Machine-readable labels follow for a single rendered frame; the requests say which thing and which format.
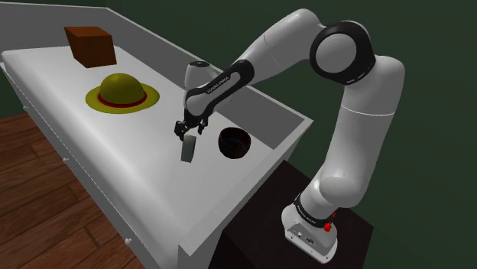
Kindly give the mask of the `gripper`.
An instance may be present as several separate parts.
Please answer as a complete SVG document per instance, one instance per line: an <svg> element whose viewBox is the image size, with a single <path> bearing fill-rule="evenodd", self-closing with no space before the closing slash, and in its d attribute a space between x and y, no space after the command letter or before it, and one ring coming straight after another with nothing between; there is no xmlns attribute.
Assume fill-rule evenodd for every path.
<svg viewBox="0 0 477 269"><path fill-rule="evenodd" d="M184 109L184 120L176 121L174 133L183 141L185 134L191 128L198 127L198 134L201 135L205 127L208 126L208 117L192 115L187 109Z"/></svg>

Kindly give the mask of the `grey rectangular block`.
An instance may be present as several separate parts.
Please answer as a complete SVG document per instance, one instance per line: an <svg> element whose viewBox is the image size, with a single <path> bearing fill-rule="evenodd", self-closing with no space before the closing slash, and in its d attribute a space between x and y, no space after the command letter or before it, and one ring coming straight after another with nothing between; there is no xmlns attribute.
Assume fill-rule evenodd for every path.
<svg viewBox="0 0 477 269"><path fill-rule="evenodd" d="M196 136L185 134L182 141L180 160L191 163L196 147Z"/></svg>

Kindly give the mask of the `dark brown bowl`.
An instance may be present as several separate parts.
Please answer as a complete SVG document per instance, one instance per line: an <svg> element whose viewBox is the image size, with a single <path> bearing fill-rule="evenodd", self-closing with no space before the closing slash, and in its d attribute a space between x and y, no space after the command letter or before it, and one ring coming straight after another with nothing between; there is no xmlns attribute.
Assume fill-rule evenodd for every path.
<svg viewBox="0 0 477 269"><path fill-rule="evenodd" d="M251 147L249 133L241 128L227 127L221 130L218 138L220 152L227 158L244 157Z"/></svg>

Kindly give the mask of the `yellow hat with red band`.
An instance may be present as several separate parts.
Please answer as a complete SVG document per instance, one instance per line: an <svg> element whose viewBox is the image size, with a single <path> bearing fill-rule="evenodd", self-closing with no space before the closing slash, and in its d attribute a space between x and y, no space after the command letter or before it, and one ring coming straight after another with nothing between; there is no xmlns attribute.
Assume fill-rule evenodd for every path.
<svg viewBox="0 0 477 269"><path fill-rule="evenodd" d="M153 87L126 73L113 73L85 97L86 104L98 112L130 114L148 109L160 99Z"/></svg>

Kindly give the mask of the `white chest of drawers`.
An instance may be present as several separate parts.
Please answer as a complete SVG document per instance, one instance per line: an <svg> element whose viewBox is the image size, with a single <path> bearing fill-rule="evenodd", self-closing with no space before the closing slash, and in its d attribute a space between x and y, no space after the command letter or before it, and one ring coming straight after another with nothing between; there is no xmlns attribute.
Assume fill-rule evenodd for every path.
<svg viewBox="0 0 477 269"><path fill-rule="evenodd" d="M65 27L112 35L117 64L85 68ZM208 269L222 230L277 166L311 120L258 90L239 90L180 160L175 122L183 77L195 56L107 8L0 2L0 67L24 109L53 144L146 269ZM148 109L113 115L86 94L127 73L155 88ZM222 129L251 137L239 159L219 150Z"/></svg>

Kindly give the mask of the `dark robot stand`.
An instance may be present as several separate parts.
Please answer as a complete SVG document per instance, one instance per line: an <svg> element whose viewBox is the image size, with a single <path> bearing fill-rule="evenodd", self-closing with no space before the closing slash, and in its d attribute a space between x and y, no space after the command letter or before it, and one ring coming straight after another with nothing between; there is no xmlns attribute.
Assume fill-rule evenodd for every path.
<svg viewBox="0 0 477 269"><path fill-rule="evenodd" d="M282 161L224 228L208 269L362 269L373 226L351 209L336 212L338 246L326 264L285 238L281 212L309 182Z"/></svg>

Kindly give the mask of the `brown box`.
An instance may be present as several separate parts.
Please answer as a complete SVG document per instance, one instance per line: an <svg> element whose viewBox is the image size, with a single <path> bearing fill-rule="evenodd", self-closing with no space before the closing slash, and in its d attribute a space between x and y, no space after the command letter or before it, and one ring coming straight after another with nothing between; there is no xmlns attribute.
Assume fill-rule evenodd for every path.
<svg viewBox="0 0 477 269"><path fill-rule="evenodd" d="M85 68L116 65L112 35L100 27L65 27L73 57Z"/></svg>

